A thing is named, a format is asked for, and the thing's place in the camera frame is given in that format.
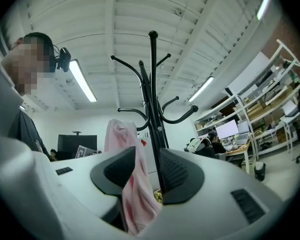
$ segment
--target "white shelving unit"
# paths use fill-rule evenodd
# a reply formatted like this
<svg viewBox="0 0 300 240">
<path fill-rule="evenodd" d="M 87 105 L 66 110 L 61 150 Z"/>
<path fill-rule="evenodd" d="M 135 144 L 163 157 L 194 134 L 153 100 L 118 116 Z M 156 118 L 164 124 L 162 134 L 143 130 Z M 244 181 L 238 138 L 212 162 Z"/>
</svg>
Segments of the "white shelving unit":
<svg viewBox="0 0 300 240">
<path fill-rule="evenodd" d="M 202 135 L 203 130 L 213 128 L 216 125 L 220 124 L 221 122 L 224 122 L 224 121 L 228 120 L 229 118 L 235 116 L 236 114 L 238 114 L 240 112 L 243 112 L 246 119 L 247 119 L 247 121 L 248 121 L 248 125 L 249 125 L 250 131 L 251 131 L 251 137 L 252 137 L 252 142 L 251 143 L 252 143 L 253 154 L 256 155 L 257 159 L 259 159 L 259 155 L 263 155 L 263 154 L 266 154 L 268 152 L 271 152 L 271 151 L 280 149 L 284 146 L 287 146 L 287 144 L 288 144 L 288 142 L 290 142 L 290 140 L 287 140 L 283 143 L 279 143 L 277 145 L 271 146 L 271 147 L 269 147 L 267 149 L 264 149 L 264 150 L 258 150 L 258 144 L 259 144 L 260 138 L 265 138 L 265 139 L 268 138 L 269 135 L 271 135 L 273 133 L 276 133 L 277 130 L 283 128 L 284 125 L 282 123 L 280 123 L 279 125 L 276 126 L 276 128 L 271 129 L 271 130 L 267 130 L 262 135 L 257 135 L 256 136 L 255 132 L 254 132 L 254 129 L 253 129 L 253 124 L 260 121 L 260 120 L 262 120 L 267 115 L 273 113 L 275 110 L 280 108 L 282 105 L 284 105 L 289 100 L 292 100 L 292 99 L 296 100 L 296 94 L 300 90 L 300 84 L 285 99 L 283 99 L 281 102 L 279 102 L 275 107 L 272 107 L 271 109 L 267 110 L 266 112 L 264 112 L 263 114 L 257 116 L 256 118 L 254 118 L 252 120 L 250 120 L 249 116 L 248 116 L 249 107 L 256 104 L 263 96 L 265 96 L 267 93 L 271 92 L 276 86 L 282 85 L 285 81 L 285 78 L 288 77 L 288 74 L 290 73 L 290 71 L 292 70 L 294 65 L 300 67 L 300 62 L 298 61 L 296 56 L 290 51 L 290 49 L 284 43 L 282 43 L 280 40 L 277 40 L 277 42 L 279 43 L 279 47 L 275 51 L 275 53 L 272 55 L 272 57 L 270 58 L 268 65 L 266 67 L 264 67 L 261 75 L 264 74 L 265 72 L 267 72 L 269 69 L 271 69 L 271 67 L 275 64 L 276 60 L 278 58 L 280 58 L 280 54 L 283 50 L 286 50 L 293 58 L 292 61 L 289 61 L 289 60 L 285 59 L 286 61 L 288 61 L 290 63 L 290 65 L 281 73 L 281 75 L 279 75 L 277 77 L 277 79 L 270 86 L 265 88 L 262 93 L 260 93 L 257 97 L 253 98 L 253 100 L 251 100 L 248 104 L 244 104 L 243 100 L 241 99 L 240 93 L 234 93 L 233 91 L 231 91 L 233 93 L 233 96 L 229 97 L 228 99 L 226 99 L 224 102 L 222 102 L 221 104 L 219 104 L 215 108 L 213 108 L 210 111 L 206 112 L 204 115 L 201 115 L 197 119 L 197 121 L 207 119 L 209 116 L 217 113 L 218 111 L 220 111 L 221 109 L 223 109 L 227 105 L 231 104 L 235 100 L 237 100 L 238 104 L 239 104 L 239 107 L 237 107 L 237 110 L 234 111 L 233 113 L 223 117 L 222 119 L 220 119 L 218 121 L 215 121 L 213 123 L 205 125 L 202 128 L 199 128 L 198 130 L 196 130 L 198 135 Z M 258 79 L 259 79 L 259 76 L 256 77 L 251 83 L 249 83 L 244 90 L 246 91 L 247 89 L 249 89 Z M 277 94 L 276 95 L 277 98 L 279 98 L 281 96 L 281 94 L 283 94 L 284 92 L 285 91 L 281 91 L 281 93 Z M 294 132 L 292 142 L 294 142 L 296 140 L 297 140 L 297 134 Z"/>
</svg>

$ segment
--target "pink cloth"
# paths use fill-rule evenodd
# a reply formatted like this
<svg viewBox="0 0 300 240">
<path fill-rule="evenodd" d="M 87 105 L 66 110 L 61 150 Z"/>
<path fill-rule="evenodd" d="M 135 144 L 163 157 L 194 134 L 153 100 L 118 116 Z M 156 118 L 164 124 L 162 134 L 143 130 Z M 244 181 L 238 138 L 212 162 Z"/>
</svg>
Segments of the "pink cloth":
<svg viewBox="0 0 300 240">
<path fill-rule="evenodd" d="M 160 212 L 148 178 L 145 148 L 133 122 L 111 119 L 106 129 L 104 151 L 135 146 L 135 168 L 122 191 L 122 205 L 130 235 L 140 233 Z"/>
</svg>

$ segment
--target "ceiling light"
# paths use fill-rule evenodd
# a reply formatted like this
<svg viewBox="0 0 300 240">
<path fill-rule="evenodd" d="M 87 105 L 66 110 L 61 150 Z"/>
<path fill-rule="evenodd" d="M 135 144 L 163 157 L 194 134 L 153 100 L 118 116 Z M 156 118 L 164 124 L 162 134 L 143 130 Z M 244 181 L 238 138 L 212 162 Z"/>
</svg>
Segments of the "ceiling light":
<svg viewBox="0 0 300 240">
<path fill-rule="evenodd" d="M 196 93 L 194 95 L 192 95 L 192 97 L 189 99 L 189 102 L 192 102 L 196 97 L 198 97 L 198 95 L 200 93 L 202 93 L 202 91 L 204 89 L 207 88 L 207 86 L 212 82 L 212 80 L 215 79 L 214 77 L 210 76 L 205 82 L 204 84 L 200 87 L 199 90 L 196 91 Z"/>
<path fill-rule="evenodd" d="M 268 8 L 270 0 L 263 0 L 261 3 L 261 6 L 258 10 L 258 13 L 256 14 L 256 17 L 258 18 L 258 20 L 260 20 L 262 18 L 262 16 L 264 15 L 265 11 Z"/>
<path fill-rule="evenodd" d="M 73 74 L 75 80 L 77 81 L 80 88 L 84 92 L 85 96 L 89 99 L 90 102 L 96 102 L 97 99 L 87 84 L 87 81 L 86 81 L 86 79 L 82 73 L 81 67 L 79 65 L 79 62 L 76 59 L 70 61 L 69 68 L 70 68 L 70 71 Z"/>
</svg>

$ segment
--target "coat rack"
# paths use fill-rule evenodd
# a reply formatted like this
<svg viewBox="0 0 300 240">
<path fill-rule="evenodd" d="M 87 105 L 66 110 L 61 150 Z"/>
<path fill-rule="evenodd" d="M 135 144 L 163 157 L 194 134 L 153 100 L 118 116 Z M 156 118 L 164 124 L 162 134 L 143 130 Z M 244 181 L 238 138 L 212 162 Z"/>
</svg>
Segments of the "coat rack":
<svg viewBox="0 0 300 240">
<path fill-rule="evenodd" d="M 165 108 L 171 103 L 179 100 L 179 97 L 176 96 L 172 100 L 165 103 L 162 108 L 158 101 L 157 97 L 157 88 L 156 88 L 156 71 L 157 67 L 164 62 L 166 59 L 171 57 L 171 54 L 168 53 L 163 59 L 157 62 L 157 38 L 158 33 L 156 31 L 150 31 L 148 34 L 150 38 L 150 46 L 151 46 L 151 73 L 148 77 L 147 72 L 145 70 L 145 66 L 142 60 L 139 60 L 139 67 L 141 74 L 131 65 L 124 62 L 123 60 L 112 55 L 111 60 L 117 61 L 122 65 L 125 65 L 129 69 L 131 69 L 140 82 L 140 88 L 143 97 L 143 105 L 145 109 L 145 114 L 135 108 L 118 108 L 118 112 L 136 112 L 143 117 L 145 123 L 142 127 L 137 127 L 137 131 L 142 131 L 145 128 L 149 127 L 149 133 L 152 143 L 152 149 L 154 154 L 155 166 L 158 173 L 159 184 L 161 188 L 162 194 L 166 193 L 165 186 L 162 179 L 162 173 L 160 170 L 160 148 L 169 148 L 164 122 L 168 124 L 178 124 L 193 113 L 198 111 L 198 106 L 193 105 L 189 111 L 187 111 L 184 115 L 182 115 L 177 120 L 169 120 L 164 117 Z"/>
</svg>

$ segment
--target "computer monitor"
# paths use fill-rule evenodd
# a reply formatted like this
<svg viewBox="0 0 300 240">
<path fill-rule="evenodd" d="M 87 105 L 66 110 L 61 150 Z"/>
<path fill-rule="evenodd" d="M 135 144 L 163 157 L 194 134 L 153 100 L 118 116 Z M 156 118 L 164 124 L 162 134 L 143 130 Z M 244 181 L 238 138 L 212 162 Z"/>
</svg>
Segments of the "computer monitor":
<svg viewBox="0 0 300 240">
<path fill-rule="evenodd" d="M 59 134 L 57 158 L 59 159 L 59 153 L 62 155 L 62 160 L 75 158 L 79 146 L 97 150 L 97 135 Z"/>
<path fill-rule="evenodd" d="M 248 120 L 238 123 L 238 130 L 240 134 L 249 132 Z"/>
<path fill-rule="evenodd" d="M 232 120 L 219 127 L 215 128 L 220 140 L 235 135 L 239 132 L 236 121 Z"/>
</svg>

